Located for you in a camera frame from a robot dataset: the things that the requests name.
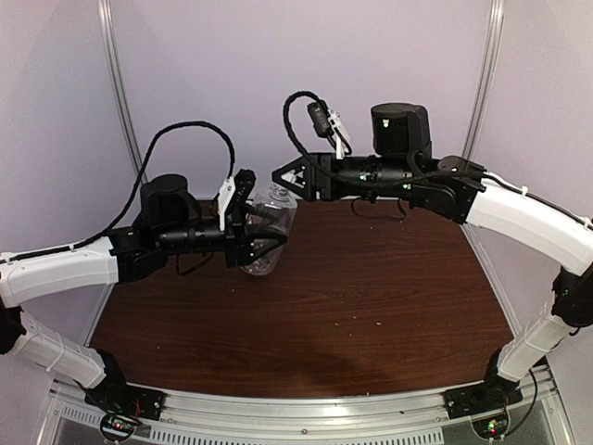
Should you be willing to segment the clear plastic bottle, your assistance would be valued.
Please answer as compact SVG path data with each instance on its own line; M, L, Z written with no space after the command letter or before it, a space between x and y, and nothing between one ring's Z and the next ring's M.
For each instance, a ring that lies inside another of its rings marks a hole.
M277 231L289 235L297 214L297 201L288 190L277 184L272 184L257 192L251 206L266 206L280 210L281 222L279 227L247 225L249 232L256 234L263 231ZM250 265L243 267L242 270L254 276L268 275L275 269L279 259L276 262L254 261Z

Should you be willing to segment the white flip bottle cap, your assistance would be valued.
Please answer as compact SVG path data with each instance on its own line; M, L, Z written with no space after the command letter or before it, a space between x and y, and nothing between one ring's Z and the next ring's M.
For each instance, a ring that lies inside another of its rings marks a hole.
M281 179L287 184L292 184L299 188L304 187L304 179L303 179L302 172L295 172L295 171L285 172L281 175Z

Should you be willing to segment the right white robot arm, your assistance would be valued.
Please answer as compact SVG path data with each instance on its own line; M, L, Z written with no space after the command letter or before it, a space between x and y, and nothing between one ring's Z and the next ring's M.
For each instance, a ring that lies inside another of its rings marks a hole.
M567 336L592 324L592 222L510 184L459 156L432 155L426 108L383 103L371 110L374 152L355 157L339 116L318 97L308 105L315 133L330 153L298 148L298 158L272 179L307 201L392 197L449 221L505 235L561 267L553 304L490 359L475 401L494 409L531 368Z

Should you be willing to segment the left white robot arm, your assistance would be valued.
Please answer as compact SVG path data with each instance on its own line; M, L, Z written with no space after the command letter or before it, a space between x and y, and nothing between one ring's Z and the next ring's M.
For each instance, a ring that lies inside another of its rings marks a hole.
M46 328L22 303L79 287L139 281L188 254L221 252L228 267L252 264L287 241L279 229L248 222L248 216L261 214L247 202L255 181L245 169L227 179L218 215L206 218L184 176L161 175L141 186L141 210L130 226L110 229L89 244L2 254L1 352L72 379L106 413L130 415L139 402L115 357Z

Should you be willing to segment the front aluminium rail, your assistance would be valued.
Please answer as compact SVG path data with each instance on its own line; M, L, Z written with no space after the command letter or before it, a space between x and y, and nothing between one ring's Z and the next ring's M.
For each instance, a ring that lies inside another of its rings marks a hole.
M142 419L130 444L573 444L574 433L550 369L520 385L522 400L454 417L461 387L329 399L258 399L165 390L158 419Z

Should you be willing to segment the left aluminium frame post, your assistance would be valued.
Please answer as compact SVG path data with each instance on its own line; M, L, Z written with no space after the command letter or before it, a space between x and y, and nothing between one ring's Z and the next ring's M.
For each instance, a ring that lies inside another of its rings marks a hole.
M125 91L112 5L108 0L98 0L96 5L99 27L107 58L107 68L109 71L116 110L120 120L124 144L130 156L133 171L135 173L139 173L142 165L142 157L132 122L132 113L130 111L129 101Z

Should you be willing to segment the aluminium frame post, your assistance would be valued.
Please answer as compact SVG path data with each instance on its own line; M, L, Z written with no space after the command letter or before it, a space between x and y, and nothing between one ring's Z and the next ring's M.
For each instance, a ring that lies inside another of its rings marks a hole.
M492 0L490 2L481 69L478 77L471 118L462 150L462 155L468 159L473 156L486 114L487 99L495 76L502 40L504 7L505 2L503 0Z
M132 113L130 111L129 101L125 91L112 5L108 0L98 0L96 5L99 27L107 58L107 68L109 71L116 110L120 120L124 144L130 156L133 171L135 173L139 173L142 165L142 157L132 122Z

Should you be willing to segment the right aluminium frame post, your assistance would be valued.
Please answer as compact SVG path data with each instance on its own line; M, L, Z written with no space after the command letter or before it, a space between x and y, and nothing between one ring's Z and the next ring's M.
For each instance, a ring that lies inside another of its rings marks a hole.
M492 0L490 2L481 69L478 77L471 118L462 150L462 155L468 159L473 156L486 114L487 99L495 76L502 40L504 7L505 2L503 0Z

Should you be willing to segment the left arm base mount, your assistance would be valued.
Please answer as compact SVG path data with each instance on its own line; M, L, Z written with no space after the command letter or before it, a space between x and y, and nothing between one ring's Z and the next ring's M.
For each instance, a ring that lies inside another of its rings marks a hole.
M163 391L129 384L78 386L84 393L84 402L103 412L98 429L113 444L148 434L151 426L147 421L160 419L166 398Z

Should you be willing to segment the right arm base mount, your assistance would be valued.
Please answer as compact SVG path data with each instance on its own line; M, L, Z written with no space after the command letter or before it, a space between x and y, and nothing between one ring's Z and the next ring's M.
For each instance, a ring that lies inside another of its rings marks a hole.
M494 375L479 384L446 390L443 398L448 418L469 416L480 439L502 439L511 426L509 407L524 399L518 386Z

